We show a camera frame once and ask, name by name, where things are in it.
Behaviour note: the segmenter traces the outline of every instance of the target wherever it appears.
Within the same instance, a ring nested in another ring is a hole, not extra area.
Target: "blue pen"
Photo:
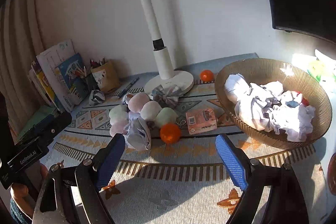
[[[139,77],[137,77],[137,78],[135,78],[134,80],[132,80],[132,82],[129,83],[129,84],[127,85],[127,87],[123,89],[123,91],[118,95],[117,98],[121,98],[121,97],[123,97],[123,96],[128,92],[128,90],[135,84],[135,82],[136,82],[137,80],[139,80]]]

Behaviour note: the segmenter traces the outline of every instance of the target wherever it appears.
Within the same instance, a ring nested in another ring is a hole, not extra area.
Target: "patterned rug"
[[[233,56],[181,68],[194,75],[195,83],[175,109],[178,122],[185,120],[189,110],[212,107],[218,118],[218,129],[190,136],[186,126],[182,126],[182,137],[174,145],[165,145],[159,131],[154,130],[150,151],[126,148],[110,184],[101,192],[116,223],[225,223],[242,192],[233,185],[217,154],[215,138],[221,133],[228,134],[236,147],[264,165],[292,164],[310,223],[323,222],[327,215],[326,185],[314,146],[282,150],[255,141],[233,125],[218,102],[214,84],[198,78],[204,69],[217,73],[231,62],[255,57],[256,54]],[[155,75],[139,75],[140,80],[131,93],[143,91],[144,84]],[[111,140],[109,110],[120,104],[117,95],[136,76],[125,79],[122,87],[103,104],[90,107],[84,101],[72,113],[71,125],[55,138],[49,146],[51,152],[41,162],[48,168],[61,161],[65,167],[74,166],[106,147]],[[269,187],[265,187],[254,223],[259,223],[263,216],[268,194]]]

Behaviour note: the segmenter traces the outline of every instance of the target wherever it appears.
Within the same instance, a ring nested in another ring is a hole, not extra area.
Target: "lamp base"
[[[179,86],[182,89],[183,94],[187,93],[194,85],[194,77],[191,73],[183,70],[175,70],[175,76],[166,80],[162,80],[160,75],[155,76],[147,82],[144,91],[152,99],[152,90],[158,85],[162,85],[163,88],[167,88],[173,84]]]

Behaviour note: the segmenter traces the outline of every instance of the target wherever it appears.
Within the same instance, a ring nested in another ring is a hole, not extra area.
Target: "orange ball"
[[[203,80],[204,82],[211,82],[214,80],[214,75],[213,72],[211,70],[203,70],[201,72],[201,74],[199,75],[199,77],[201,78],[201,80]]]
[[[176,143],[181,137],[181,129],[177,124],[167,123],[161,127],[160,137],[165,143]]]

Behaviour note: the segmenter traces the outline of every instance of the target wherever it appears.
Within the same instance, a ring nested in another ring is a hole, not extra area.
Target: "blue gripper pad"
[[[106,156],[104,163],[97,170],[97,182],[95,184],[97,191],[100,191],[102,187],[108,186],[112,174],[118,166],[119,160],[125,150],[124,136],[116,134],[113,138],[116,138],[117,141],[110,153]]]
[[[233,184],[244,191],[248,184],[245,179],[245,169],[233,152],[236,147],[226,135],[221,134],[216,137],[216,149]]]

